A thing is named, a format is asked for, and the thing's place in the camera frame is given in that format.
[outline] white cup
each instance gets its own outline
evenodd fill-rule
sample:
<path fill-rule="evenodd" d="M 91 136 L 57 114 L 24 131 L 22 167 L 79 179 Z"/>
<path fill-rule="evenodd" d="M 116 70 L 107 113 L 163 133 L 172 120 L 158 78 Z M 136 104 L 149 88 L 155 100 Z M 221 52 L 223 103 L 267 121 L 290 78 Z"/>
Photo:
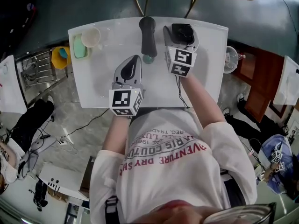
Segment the white cup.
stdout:
<path fill-rule="evenodd" d="M 102 44 L 99 44 L 101 39 L 100 30 L 96 27 L 91 27 L 82 32 L 81 41 L 83 45 L 88 48 L 95 47 L 98 45 L 99 49 L 102 50 Z"/>

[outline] green sponge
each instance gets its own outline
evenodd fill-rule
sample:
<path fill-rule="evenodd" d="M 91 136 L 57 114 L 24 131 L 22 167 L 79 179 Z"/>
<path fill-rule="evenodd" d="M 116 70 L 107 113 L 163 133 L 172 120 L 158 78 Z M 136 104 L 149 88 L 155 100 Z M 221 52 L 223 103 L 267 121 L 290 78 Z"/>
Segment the green sponge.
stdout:
<path fill-rule="evenodd" d="M 74 54 L 76 58 L 83 58 L 87 54 L 87 47 L 83 45 L 81 41 L 81 34 L 76 35 L 73 43 Z"/>

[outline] black pants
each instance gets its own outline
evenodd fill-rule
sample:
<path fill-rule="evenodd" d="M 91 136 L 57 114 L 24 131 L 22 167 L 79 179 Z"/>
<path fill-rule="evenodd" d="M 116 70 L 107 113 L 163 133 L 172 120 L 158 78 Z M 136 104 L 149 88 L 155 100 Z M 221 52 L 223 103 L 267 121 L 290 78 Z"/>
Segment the black pants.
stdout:
<path fill-rule="evenodd" d="M 246 115 L 252 122 L 256 123 L 261 131 L 256 130 L 245 121 L 235 119 L 232 115 L 225 117 L 226 121 L 234 128 L 237 135 L 248 139 L 251 147 L 258 153 L 261 149 L 261 145 L 271 136 L 275 134 L 281 134 L 285 136 L 284 131 L 267 116 L 263 116 L 262 121 L 258 123 L 254 117 L 245 110 L 246 101 L 243 100 L 238 103 L 237 107 L 239 111 Z"/>
<path fill-rule="evenodd" d="M 27 152 L 30 149 L 31 142 L 37 129 L 53 113 L 54 105 L 52 102 L 44 102 L 39 99 L 35 102 L 34 106 L 27 110 L 18 120 L 17 124 L 13 127 L 11 138 Z"/>

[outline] white t-shirt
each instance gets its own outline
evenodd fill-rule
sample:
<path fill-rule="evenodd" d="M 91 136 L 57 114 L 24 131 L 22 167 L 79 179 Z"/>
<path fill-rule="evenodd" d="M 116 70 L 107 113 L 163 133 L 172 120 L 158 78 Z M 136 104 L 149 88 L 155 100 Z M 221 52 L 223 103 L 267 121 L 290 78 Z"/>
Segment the white t-shirt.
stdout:
<path fill-rule="evenodd" d="M 25 155 L 25 153 L 12 138 L 9 139 L 7 146 L 10 147 L 16 155 L 16 164 L 15 167 L 12 167 L 6 160 L 4 154 L 0 152 L 1 174 L 4 176 L 5 182 L 7 184 L 10 184 L 17 179 L 19 162 Z"/>
<path fill-rule="evenodd" d="M 228 170 L 247 204 L 256 201 L 253 166 L 231 125 L 202 130 L 182 110 L 158 110 L 135 120 L 126 155 L 102 150 L 91 177 L 91 222 L 105 223 L 105 201 L 117 195 L 121 223 L 130 223 L 172 200 L 229 208 L 220 169 Z"/>

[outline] person's arm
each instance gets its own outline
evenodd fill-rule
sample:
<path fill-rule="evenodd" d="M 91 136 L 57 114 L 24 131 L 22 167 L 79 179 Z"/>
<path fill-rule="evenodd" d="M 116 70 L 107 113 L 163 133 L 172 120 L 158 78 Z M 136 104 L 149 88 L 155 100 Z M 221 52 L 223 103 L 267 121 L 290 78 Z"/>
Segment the person's arm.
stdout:
<path fill-rule="evenodd" d="M 9 163 L 9 165 L 12 166 L 13 168 L 15 168 L 17 157 L 16 157 L 14 151 L 9 146 L 2 143 L 1 141 L 0 141 L 0 146 L 8 154 L 8 163 Z"/>
<path fill-rule="evenodd" d="M 203 128 L 211 123 L 226 122 L 216 102 L 193 74 L 181 78 L 181 83 Z"/>
<path fill-rule="evenodd" d="M 279 163 L 273 163 L 270 165 L 270 167 L 265 171 L 263 174 L 263 177 L 266 182 L 269 182 L 272 174 L 275 172 L 275 169 L 279 166 Z"/>
<path fill-rule="evenodd" d="M 125 154 L 130 121 L 130 119 L 123 116 L 113 117 L 102 150 Z"/>

